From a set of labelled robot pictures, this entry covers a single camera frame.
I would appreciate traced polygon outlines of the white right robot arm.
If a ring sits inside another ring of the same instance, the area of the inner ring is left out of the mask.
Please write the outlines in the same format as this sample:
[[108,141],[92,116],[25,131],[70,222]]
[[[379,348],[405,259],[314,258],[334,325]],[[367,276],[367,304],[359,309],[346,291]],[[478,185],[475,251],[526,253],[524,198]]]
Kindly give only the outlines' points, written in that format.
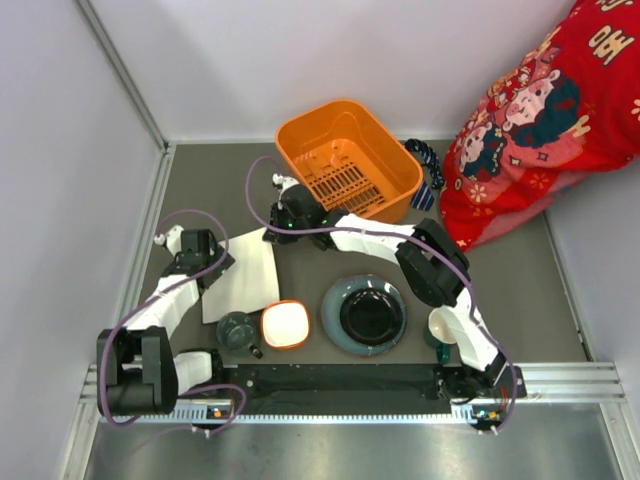
[[393,225],[368,220],[325,209],[289,176],[274,175],[272,185],[279,197],[265,224],[267,241],[284,244],[308,237],[321,250],[363,254],[398,266],[412,293],[432,308],[430,325],[453,336],[469,388],[487,396],[504,378],[518,386],[516,367],[479,312],[469,262],[436,221]]

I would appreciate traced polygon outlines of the white square plate black rim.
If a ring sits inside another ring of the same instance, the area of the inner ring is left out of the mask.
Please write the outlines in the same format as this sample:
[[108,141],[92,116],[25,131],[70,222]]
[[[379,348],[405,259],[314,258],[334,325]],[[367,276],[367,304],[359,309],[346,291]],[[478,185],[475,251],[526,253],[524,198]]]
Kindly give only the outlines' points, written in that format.
[[202,323],[214,324],[233,311],[253,313],[280,300],[273,245],[265,228],[230,239],[234,264],[202,296]]

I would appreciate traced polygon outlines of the orange plastic bin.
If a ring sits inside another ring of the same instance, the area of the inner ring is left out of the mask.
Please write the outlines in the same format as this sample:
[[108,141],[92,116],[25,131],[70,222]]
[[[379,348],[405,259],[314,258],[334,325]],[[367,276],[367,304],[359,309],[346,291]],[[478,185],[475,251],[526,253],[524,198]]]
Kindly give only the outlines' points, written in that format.
[[327,210],[398,223],[423,184],[418,161],[354,100],[334,100],[286,121],[275,144]]

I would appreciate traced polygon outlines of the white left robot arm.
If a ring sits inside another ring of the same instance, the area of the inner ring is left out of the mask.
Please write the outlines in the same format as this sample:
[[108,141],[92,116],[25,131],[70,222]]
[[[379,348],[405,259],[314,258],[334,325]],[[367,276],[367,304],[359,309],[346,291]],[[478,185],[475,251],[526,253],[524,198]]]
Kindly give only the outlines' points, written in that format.
[[96,342],[98,408],[111,419],[169,414],[193,387],[209,397],[226,387],[227,374],[215,365],[215,353],[175,354],[170,339],[235,259],[209,229],[176,225],[154,242],[172,256],[155,290],[122,327],[103,330]]

